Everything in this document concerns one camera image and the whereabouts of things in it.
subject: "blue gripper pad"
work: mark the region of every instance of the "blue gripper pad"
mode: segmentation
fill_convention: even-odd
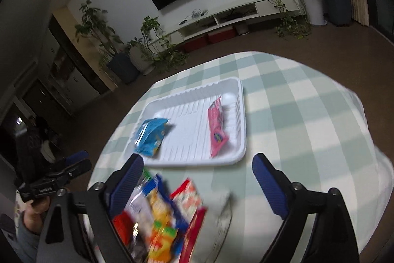
[[[111,174],[106,184],[110,194],[106,197],[110,218],[122,213],[139,178],[142,175],[144,161],[138,154],[133,154],[123,167]]]
[[[66,167],[69,167],[69,166],[74,165],[74,164],[76,164],[88,157],[89,157],[89,154],[86,151],[79,151],[69,157],[66,157],[64,160],[64,163],[65,163]]]
[[[253,157],[252,170],[269,202],[269,206],[271,206],[272,211],[274,214],[279,215],[282,220],[285,220],[289,214],[287,199],[285,193],[282,191],[271,172],[272,170],[275,171],[274,167],[267,160],[264,154],[261,153],[256,154]]]

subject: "pink snack bag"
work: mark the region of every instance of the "pink snack bag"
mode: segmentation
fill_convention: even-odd
[[[211,157],[215,157],[229,140],[223,131],[223,110],[220,97],[208,108],[208,121],[211,130]]]

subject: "table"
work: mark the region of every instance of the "table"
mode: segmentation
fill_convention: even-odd
[[[159,170],[172,190],[186,177],[202,195],[220,188],[231,190],[233,218],[217,262],[259,262],[282,223],[252,173],[251,161],[258,152],[291,181],[310,190],[339,188],[361,252],[389,201],[394,184],[391,163],[374,146],[354,92],[314,69],[275,55],[236,53],[155,83],[109,139],[89,187],[105,182],[124,164],[129,156],[123,154],[127,139],[148,102],[232,76],[239,77],[244,88],[245,157],[232,166]],[[312,224],[310,217],[293,262],[300,261]]]

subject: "doorway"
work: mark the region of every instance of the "doorway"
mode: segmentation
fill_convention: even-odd
[[[28,120],[25,115],[12,104],[4,120],[0,125],[0,154],[16,170],[18,165],[18,156],[16,154],[15,135],[28,126]]]
[[[22,99],[37,116],[43,117],[56,133],[66,133],[70,128],[71,116],[39,80],[31,85]]]

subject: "gray sleeve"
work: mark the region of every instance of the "gray sleeve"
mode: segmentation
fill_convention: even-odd
[[[24,212],[19,218],[17,254],[23,263],[35,263],[40,236],[30,232],[23,223]]]

